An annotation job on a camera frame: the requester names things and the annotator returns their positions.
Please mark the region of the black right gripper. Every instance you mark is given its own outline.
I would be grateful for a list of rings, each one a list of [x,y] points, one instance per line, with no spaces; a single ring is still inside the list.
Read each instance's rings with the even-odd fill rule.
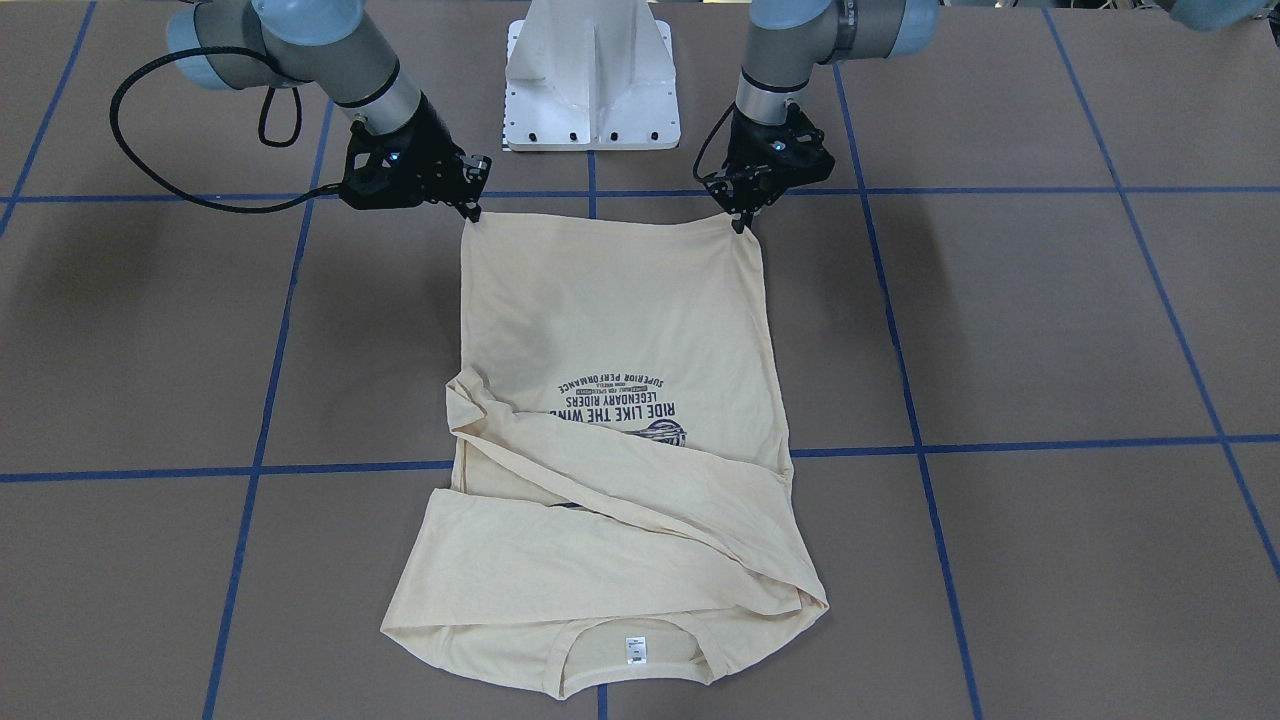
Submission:
[[[462,152],[421,94],[410,120],[394,132],[374,135],[365,122],[352,122],[340,200],[357,210],[442,202],[477,223],[490,172],[492,159]]]

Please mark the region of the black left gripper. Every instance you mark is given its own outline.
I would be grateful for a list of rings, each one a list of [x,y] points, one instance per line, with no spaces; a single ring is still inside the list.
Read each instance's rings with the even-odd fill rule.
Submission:
[[[791,188],[829,178],[835,158],[824,140],[800,106],[787,106],[780,126],[758,123],[735,108],[722,172],[704,176],[701,186],[742,234],[762,210],[751,201],[774,201]]]

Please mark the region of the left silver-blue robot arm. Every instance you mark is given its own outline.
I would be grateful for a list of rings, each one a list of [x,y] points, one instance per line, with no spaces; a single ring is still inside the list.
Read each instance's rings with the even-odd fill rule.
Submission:
[[[940,1],[754,1],[733,101],[704,140],[728,127],[726,158],[694,179],[741,234],[790,190],[829,178],[835,158],[804,110],[815,67],[919,53],[932,40]]]

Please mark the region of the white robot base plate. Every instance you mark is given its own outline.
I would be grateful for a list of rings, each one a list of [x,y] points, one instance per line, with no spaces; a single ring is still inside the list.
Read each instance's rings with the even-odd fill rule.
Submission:
[[[506,32],[504,149],[677,147],[671,35],[648,1],[531,3]]]

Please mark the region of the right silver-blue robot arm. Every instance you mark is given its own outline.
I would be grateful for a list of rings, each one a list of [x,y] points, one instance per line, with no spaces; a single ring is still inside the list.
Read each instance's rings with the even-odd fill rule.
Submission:
[[[197,1],[166,26],[180,72],[216,90],[315,83],[348,117],[337,195],[360,210],[445,204],[467,220],[492,161],[466,154],[361,1]]]

